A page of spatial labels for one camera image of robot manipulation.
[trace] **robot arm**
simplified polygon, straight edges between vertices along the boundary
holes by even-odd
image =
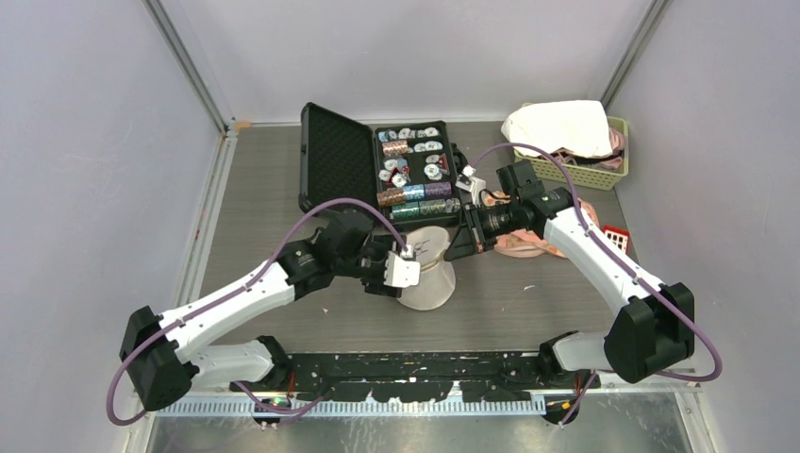
[[[510,201],[479,208],[479,189],[485,183],[466,169],[459,177],[466,223],[457,232],[446,260],[491,250],[496,237],[516,229],[534,231],[561,250],[602,295],[615,317],[609,332],[570,332],[541,344],[539,366],[545,376],[581,369],[613,370],[628,382],[638,382],[694,351],[694,335],[638,281],[660,288],[661,295],[690,319],[692,293],[683,284],[667,286],[642,269],[588,220],[608,250],[603,250],[580,223],[572,195],[563,188],[546,192],[531,165],[518,162],[497,171]],[[620,262],[634,269],[631,278]]]
[[[336,276],[360,278],[367,293],[392,297],[419,283],[419,262],[400,251],[392,236],[373,236],[372,229],[364,214],[340,214],[312,238],[288,243],[256,282],[252,280],[266,261],[189,305],[158,316],[149,307],[135,311],[128,320],[122,360],[155,331],[180,322],[128,367],[144,408],[163,409],[191,387],[227,385],[233,380],[281,382],[289,373],[289,360],[273,337],[247,344],[210,344],[255,316],[327,288]],[[224,304],[188,316],[237,290]]]

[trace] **clear plastic cup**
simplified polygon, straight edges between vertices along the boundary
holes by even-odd
[[[426,226],[409,233],[406,242],[414,247],[420,263],[420,283],[405,288],[397,300],[415,310],[441,307],[456,289],[453,264],[444,260],[444,252],[450,246],[450,233],[438,226]]]

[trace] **poker chip case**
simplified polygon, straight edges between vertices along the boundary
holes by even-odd
[[[413,125],[386,126],[372,129],[329,109],[308,103],[302,111],[302,141],[300,145],[300,193],[298,203],[303,212],[334,198],[350,197],[361,200],[379,210],[401,231],[420,227],[449,227],[458,224],[460,202],[456,189],[456,176],[466,158],[447,136],[447,124],[443,121]],[[384,154],[388,131],[425,130],[436,128],[435,137],[407,138],[408,152],[386,156]],[[436,141],[442,149],[414,152],[418,143]],[[446,173],[441,179],[430,180],[425,174],[425,161],[431,155],[441,155],[442,169]],[[430,183],[449,183],[450,194],[425,194],[421,201],[382,207],[378,205],[379,193],[394,188],[391,181],[383,181],[378,174],[384,169],[386,159],[405,159],[408,162],[408,188]],[[447,203],[447,210],[431,209],[430,205]],[[352,210],[354,207],[339,206],[331,210]]]

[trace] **gray table surface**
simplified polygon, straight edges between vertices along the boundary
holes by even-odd
[[[451,141],[470,159],[505,141],[500,123],[451,123],[448,130]],[[299,126],[242,130],[202,295],[258,266],[300,218],[299,150]],[[499,189],[494,170],[509,163],[510,150],[494,153],[481,162],[478,175],[490,189]],[[551,181],[545,185],[558,186]],[[578,192],[594,204],[601,226],[625,228],[614,191]],[[314,219],[298,237],[310,236],[324,223]],[[326,290],[236,328],[220,343],[274,335],[289,352],[530,350],[569,330],[610,327],[600,294],[568,260],[514,259],[490,252],[454,266],[456,291],[436,310],[415,311],[393,299],[365,294],[357,280],[338,278]]]

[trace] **black case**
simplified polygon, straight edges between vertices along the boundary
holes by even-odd
[[[466,165],[466,158],[450,143],[447,124],[444,121],[417,123],[413,125],[387,126],[372,130],[369,126],[351,120],[339,113],[322,108],[313,103],[306,104],[302,112],[302,141],[300,145],[300,209],[308,212],[315,206],[334,198],[350,197],[361,200],[377,210],[401,231],[419,227],[450,227],[458,224],[460,211],[444,214],[425,215],[412,219],[392,219],[392,208],[379,208],[377,193],[390,188],[378,178],[383,168],[383,147],[377,138],[382,130],[400,130],[403,127],[425,129],[436,127],[438,137],[408,139],[411,147],[419,142],[436,140],[442,143],[443,150],[424,153],[407,153],[402,157],[408,160],[411,173],[410,184],[427,184],[430,181],[424,173],[425,158],[431,154],[444,153],[450,168],[450,175],[441,181],[450,182],[452,194],[438,198],[458,197],[456,176]],[[352,210],[341,206],[333,210]]]

